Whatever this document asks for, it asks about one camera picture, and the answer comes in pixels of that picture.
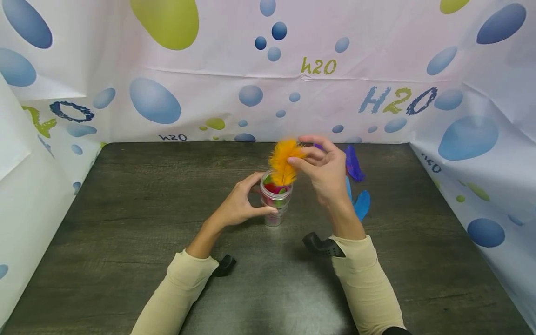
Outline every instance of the clear plastic jar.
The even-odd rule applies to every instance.
[[[264,217],[264,223],[267,226],[277,227],[283,222],[283,216],[287,211],[288,203],[291,201],[292,185],[284,187],[270,185],[271,174],[272,170],[267,171],[260,180],[260,199],[264,205],[278,209],[277,214],[268,214]]]

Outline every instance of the black clamp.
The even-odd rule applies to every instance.
[[[212,272],[214,277],[225,277],[231,273],[231,270],[236,265],[236,260],[231,255],[225,255],[220,261],[220,265]]]
[[[302,241],[305,248],[313,255],[320,257],[346,257],[334,240],[326,239],[322,241],[315,232],[307,234]]]

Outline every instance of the person's left hand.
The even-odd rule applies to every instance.
[[[207,221],[224,228],[239,225],[253,217],[277,214],[277,209],[273,207],[253,207],[249,203],[248,194],[251,188],[260,181],[263,174],[263,172],[255,172],[243,181],[238,182],[229,196],[227,196],[227,199]]]

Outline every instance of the purple feather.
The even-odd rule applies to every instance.
[[[365,174],[361,172],[354,147],[348,145],[344,152],[346,153],[346,170],[355,181],[362,182],[365,179]]]

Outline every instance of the orange feather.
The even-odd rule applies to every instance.
[[[276,186],[287,186],[296,180],[296,169],[287,162],[289,157],[304,158],[306,155],[301,151],[302,146],[295,139],[284,139],[277,142],[270,166],[273,169],[272,181]]]

